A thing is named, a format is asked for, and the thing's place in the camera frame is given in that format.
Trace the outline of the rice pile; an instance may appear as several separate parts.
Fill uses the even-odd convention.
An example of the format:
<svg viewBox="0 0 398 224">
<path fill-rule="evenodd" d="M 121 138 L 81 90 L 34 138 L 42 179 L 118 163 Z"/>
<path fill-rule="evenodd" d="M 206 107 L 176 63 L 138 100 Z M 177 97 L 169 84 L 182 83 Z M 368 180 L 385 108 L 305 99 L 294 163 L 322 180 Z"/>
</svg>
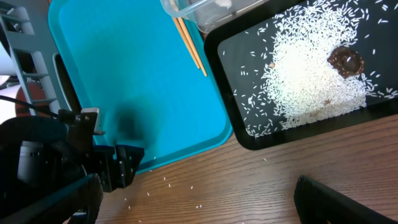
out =
<svg viewBox="0 0 398 224">
<path fill-rule="evenodd" d="M 340 46 L 364 60 L 343 78 Z M 397 2 L 304 1 L 220 44 L 244 133 L 260 138 L 397 97 Z"/>
</svg>

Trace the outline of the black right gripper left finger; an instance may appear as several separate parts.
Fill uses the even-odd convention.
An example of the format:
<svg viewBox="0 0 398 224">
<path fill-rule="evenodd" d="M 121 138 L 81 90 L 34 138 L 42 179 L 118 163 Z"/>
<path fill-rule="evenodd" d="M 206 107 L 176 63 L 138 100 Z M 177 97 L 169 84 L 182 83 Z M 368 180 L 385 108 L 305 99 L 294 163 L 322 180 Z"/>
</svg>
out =
<svg viewBox="0 0 398 224">
<path fill-rule="evenodd" d="M 102 199 L 100 178 L 90 174 L 1 218 L 1 223 L 95 223 Z"/>
</svg>

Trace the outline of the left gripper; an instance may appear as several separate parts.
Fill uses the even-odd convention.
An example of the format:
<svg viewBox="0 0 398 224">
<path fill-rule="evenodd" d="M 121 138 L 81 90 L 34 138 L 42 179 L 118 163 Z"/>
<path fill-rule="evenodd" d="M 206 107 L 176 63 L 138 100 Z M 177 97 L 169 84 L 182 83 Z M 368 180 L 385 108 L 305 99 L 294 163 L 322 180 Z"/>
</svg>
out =
<svg viewBox="0 0 398 224">
<path fill-rule="evenodd" d="M 104 135 L 98 108 L 85 108 L 79 113 L 60 109 L 57 119 L 68 126 L 67 137 L 57 143 L 57 149 L 86 174 L 98 174 L 105 192 L 132 183 L 144 157 L 144 148 L 95 144 L 93 137 Z"/>
</svg>

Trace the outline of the black tray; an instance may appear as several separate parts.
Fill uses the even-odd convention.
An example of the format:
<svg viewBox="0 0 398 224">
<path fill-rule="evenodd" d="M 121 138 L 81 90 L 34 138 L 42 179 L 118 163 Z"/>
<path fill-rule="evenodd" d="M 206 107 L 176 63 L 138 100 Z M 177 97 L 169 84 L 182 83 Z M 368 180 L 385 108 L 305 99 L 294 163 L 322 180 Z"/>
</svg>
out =
<svg viewBox="0 0 398 224">
<path fill-rule="evenodd" d="M 228 23 L 211 31 L 205 39 L 205 54 L 214 74 L 216 84 L 221 93 L 223 103 L 240 145 L 250 150 L 264 149 L 279 144 L 296 141 L 317 134 L 334 131 L 348 126 L 372 121 L 397 113 L 397 97 L 379 102 L 341 116 L 305 124 L 293 129 L 279 131 L 260 138 L 253 138 L 244 133 L 244 124 L 238 104 L 233 96 L 226 70 L 220 55 L 220 44 L 288 8 L 304 1 L 267 1 L 261 6 L 249 11 Z"/>
</svg>

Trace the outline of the brown food scrap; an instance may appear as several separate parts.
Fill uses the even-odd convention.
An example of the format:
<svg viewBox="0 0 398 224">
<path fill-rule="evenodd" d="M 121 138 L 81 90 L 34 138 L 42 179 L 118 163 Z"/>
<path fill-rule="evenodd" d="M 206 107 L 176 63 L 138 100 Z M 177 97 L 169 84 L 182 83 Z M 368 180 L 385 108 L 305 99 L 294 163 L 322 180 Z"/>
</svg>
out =
<svg viewBox="0 0 398 224">
<path fill-rule="evenodd" d="M 335 48 L 327 61 L 343 78 L 360 75 L 364 72 L 362 56 L 349 47 Z"/>
</svg>

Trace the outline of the teal plastic tray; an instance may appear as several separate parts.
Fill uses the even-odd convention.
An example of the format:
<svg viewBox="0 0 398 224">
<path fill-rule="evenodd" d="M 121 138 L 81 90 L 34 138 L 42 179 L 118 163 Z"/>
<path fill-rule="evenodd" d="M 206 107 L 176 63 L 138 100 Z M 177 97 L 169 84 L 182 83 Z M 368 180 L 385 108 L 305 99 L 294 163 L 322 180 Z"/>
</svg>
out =
<svg viewBox="0 0 398 224">
<path fill-rule="evenodd" d="M 139 172 L 222 145 L 232 127 L 209 69 L 195 66 L 160 1 L 56 0 L 49 27 L 99 145 L 142 147 Z"/>
</svg>

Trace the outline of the clear plastic bin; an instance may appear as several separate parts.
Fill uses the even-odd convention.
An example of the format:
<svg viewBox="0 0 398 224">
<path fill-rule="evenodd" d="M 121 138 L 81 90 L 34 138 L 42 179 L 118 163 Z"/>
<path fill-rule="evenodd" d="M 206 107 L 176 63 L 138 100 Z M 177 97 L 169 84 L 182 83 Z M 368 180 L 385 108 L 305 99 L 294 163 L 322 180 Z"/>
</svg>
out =
<svg viewBox="0 0 398 224">
<path fill-rule="evenodd" d="M 200 31 L 211 30 L 242 16 L 267 0 L 160 0 L 165 12 L 194 22 Z"/>
</svg>

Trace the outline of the wooden chopstick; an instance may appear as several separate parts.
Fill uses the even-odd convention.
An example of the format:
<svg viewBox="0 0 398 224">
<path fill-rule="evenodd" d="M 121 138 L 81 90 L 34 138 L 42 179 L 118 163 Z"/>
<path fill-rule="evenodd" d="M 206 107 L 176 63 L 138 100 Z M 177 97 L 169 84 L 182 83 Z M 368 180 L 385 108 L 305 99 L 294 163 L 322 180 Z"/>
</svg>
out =
<svg viewBox="0 0 398 224">
<path fill-rule="evenodd" d="M 183 30 L 182 30 L 182 28 L 181 28 L 181 26 L 180 26 L 180 23 L 178 22 L 177 17 L 172 17 L 172 20 L 173 20 L 173 22 L 174 22 L 174 24 L 175 24 L 175 26 L 176 26 L 176 28 L 177 28 L 177 30 L 178 30 L 178 33 L 180 34 L 180 36 L 181 36 L 181 38 L 182 38 L 184 44 L 186 45 L 187 50 L 189 51 L 189 54 L 191 55 L 191 57 L 192 57 L 192 59 L 193 59 L 195 65 L 197 66 L 198 69 L 200 69 L 200 67 L 199 67 L 199 65 L 198 65 L 198 62 L 196 61 L 196 58 L 195 58 L 195 56 L 194 56 L 194 54 L 193 54 L 193 51 L 192 51 L 192 49 L 190 48 L 190 45 L 188 44 L 188 40 L 186 39 L 186 37 L 185 37 L 185 35 L 184 35 L 184 33 L 183 33 Z"/>
<path fill-rule="evenodd" d="M 207 74 L 207 72 L 205 70 L 203 62 L 202 62 L 202 60 L 201 60 L 201 58 L 200 58 L 200 56 L 198 54 L 198 50 L 197 50 L 195 44 L 193 43 L 193 39 L 192 39 L 188 29 L 187 29 L 187 26 L 186 26 L 184 20 L 181 17 L 178 17 L 177 19 L 178 19 L 178 22 L 180 23 L 180 26 L 181 26 L 181 28 L 183 30 L 183 33 L 184 33 L 186 39 L 188 40 L 188 44 L 190 45 L 190 48 L 193 51 L 193 54 L 194 54 L 194 56 L 196 58 L 196 61 L 198 62 L 198 65 L 199 65 L 200 69 L 202 70 L 204 76 L 207 77 L 208 74 Z"/>
</svg>

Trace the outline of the grey dishwasher rack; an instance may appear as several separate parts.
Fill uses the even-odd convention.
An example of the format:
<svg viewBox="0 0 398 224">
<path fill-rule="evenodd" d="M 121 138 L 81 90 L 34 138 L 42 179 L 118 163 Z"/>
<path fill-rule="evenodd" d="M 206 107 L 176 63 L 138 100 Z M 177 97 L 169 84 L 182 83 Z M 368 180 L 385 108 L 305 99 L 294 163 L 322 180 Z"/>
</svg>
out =
<svg viewBox="0 0 398 224">
<path fill-rule="evenodd" d="M 48 0 L 1 0 L 1 95 L 39 108 L 2 100 L 1 121 L 81 110 L 49 29 L 49 6 Z"/>
</svg>

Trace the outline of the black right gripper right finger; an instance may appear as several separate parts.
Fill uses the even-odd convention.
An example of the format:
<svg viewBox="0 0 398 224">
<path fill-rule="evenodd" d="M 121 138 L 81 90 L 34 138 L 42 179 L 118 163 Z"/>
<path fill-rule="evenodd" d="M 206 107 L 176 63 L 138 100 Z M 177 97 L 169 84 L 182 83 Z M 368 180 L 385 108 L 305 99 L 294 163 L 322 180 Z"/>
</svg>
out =
<svg viewBox="0 0 398 224">
<path fill-rule="evenodd" d="M 397 224 L 319 181 L 301 175 L 296 183 L 294 204 L 301 223 Z"/>
</svg>

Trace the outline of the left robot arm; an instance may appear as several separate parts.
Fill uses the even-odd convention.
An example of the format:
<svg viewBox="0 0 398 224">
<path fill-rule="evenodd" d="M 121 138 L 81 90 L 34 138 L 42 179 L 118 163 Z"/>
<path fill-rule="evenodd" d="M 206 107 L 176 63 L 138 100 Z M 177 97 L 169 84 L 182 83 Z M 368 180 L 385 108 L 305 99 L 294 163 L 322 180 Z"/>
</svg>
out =
<svg viewBox="0 0 398 224">
<path fill-rule="evenodd" d="M 1 216 L 90 174 L 105 192 L 130 185 L 144 148 L 96 145 L 98 108 L 59 110 L 49 117 L 21 116 L 1 124 Z"/>
</svg>

